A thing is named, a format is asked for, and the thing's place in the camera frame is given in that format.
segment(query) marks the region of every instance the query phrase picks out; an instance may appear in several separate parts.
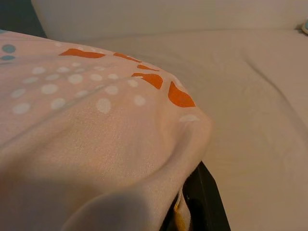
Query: orange leaf print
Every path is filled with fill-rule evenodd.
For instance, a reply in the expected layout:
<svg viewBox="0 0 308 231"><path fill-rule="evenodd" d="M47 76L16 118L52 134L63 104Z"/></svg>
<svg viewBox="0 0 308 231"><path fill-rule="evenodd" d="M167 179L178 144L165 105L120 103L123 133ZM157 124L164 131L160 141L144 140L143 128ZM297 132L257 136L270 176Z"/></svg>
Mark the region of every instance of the orange leaf print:
<svg viewBox="0 0 308 231"><path fill-rule="evenodd" d="M175 86L174 82L172 81L169 88L168 97L171 102L173 102L176 106L179 107L195 107L192 98L189 94L180 91L177 86Z"/></svg>
<svg viewBox="0 0 308 231"><path fill-rule="evenodd" d="M138 65L137 68L142 69L142 70L159 71L159 70L151 69L151 68L144 66L144 65L141 65L141 64Z"/></svg>
<svg viewBox="0 0 308 231"><path fill-rule="evenodd" d="M144 73L134 73L132 77L142 76L142 79L160 89L163 85L163 79L157 74L144 74Z"/></svg>
<svg viewBox="0 0 308 231"><path fill-rule="evenodd" d="M114 56L121 57L123 59L128 59L128 60L131 60L131 61L134 61L134 62L137 62L137 63L141 63L141 61L134 59L134 58L131 58L131 57L128 57L127 55L124 55L124 54L121 54L121 53L114 53Z"/></svg>
<svg viewBox="0 0 308 231"><path fill-rule="evenodd" d="M70 48L67 51L60 54L61 56L79 56L89 59L98 59L105 56L105 54L96 53L96 52L86 52L78 49Z"/></svg>

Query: blue polka dot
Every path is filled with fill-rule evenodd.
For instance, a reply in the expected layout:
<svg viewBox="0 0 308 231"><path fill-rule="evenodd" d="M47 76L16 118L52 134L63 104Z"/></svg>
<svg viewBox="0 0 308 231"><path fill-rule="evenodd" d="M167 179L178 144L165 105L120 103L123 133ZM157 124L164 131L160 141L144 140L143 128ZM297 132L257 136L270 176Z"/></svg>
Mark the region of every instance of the blue polka dot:
<svg viewBox="0 0 308 231"><path fill-rule="evenodd" d="M1 60L12 60L12 59L14 59L14 58L15 58L15 56L12 56L12 55L5 55L5 56L1 57L0 59L1 59Z"/></svg>
<svg viewBox="0 0 308 231"><path fill-rule="evenodd" d="M6 44L2 46L2 50L7 53L14 53L16 50L16 47L11 44Z"/></svg>

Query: pink fabric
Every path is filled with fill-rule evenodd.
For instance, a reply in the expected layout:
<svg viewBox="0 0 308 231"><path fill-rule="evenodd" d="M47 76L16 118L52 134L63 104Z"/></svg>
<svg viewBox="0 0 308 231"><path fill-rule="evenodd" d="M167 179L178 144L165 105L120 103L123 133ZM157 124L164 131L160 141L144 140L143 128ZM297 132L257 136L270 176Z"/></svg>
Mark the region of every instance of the pink fabric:
<svg viewBox="0 0 308 231"><path fill-rule="evenodd" d="M158 230L211 130L179 81L87 46L0 47L0 229Z"/></svg>

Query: polka dot fabric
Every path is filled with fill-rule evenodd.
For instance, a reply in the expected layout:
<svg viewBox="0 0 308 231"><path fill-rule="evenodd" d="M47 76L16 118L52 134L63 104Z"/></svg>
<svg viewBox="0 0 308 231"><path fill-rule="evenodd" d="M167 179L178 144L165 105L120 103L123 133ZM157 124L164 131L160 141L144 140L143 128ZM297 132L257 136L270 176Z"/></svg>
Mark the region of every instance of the polka dot fabric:
<svg viewBox="0 0 308 231"><path fill-rule="evenodd" d="M174 182L144 182L148 186L138 193L158 204L169 203L166 198L172 199L201 160L211 122L172 74L120 53L13 32L0 33L0 47L0 170L12 167L22 172L16 188L27 184L23 179L33 178L96 189L88 193L74 185L62 188L57 196L81 195L65 203L57 196L33 194L27 203L31 197L33 201L43 197L37 200L41 204L35 203L37 211L46 200L51 204L46 213L54 216L59 203L67 206L59 220L68 220L77 212L72 208L151 174ZM169 163L172 155L189 158L172 158ZM10 165L17 159L19 164ZM166 163L179 173L162 168ZM147 191L151 188L166 190L162 195L170 197L159 198ZM19 201L21 195L16 192L12 197ZM1 203L0 215L5 208L11 211ZM163 207L149 209L158 209L155 214L162 216ZM11 212L6 216L10 219L0 224L0 230L8 230L9 221L18 219ZM156 227L161 217L148 219ZM42 230L55 225L43 217L38 223Z"/></svg>

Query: white upholstery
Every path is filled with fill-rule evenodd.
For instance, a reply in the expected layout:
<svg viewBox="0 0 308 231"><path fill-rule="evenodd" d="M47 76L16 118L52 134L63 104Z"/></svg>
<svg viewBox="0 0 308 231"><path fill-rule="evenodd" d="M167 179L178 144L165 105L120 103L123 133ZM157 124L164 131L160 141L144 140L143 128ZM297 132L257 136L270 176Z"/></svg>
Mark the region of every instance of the white upholstery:
<svg viewBox="0 0 308 231"><path fill-rule="evenodd" d="M308 0L32 0L49 38L75 41L174 31L284 28Z"/></svg>

